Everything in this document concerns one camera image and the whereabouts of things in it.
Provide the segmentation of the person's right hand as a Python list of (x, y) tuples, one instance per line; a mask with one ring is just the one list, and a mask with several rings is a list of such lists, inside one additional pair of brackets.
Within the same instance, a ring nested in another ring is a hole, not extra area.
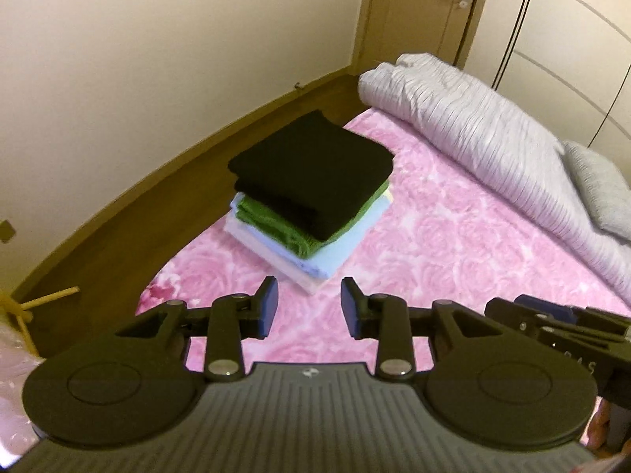
[(592, 415), (583, 436), (583, 444), (593, 452), (601, 452), (607, 444), (611, 420), (611, 405), (604, 398)]

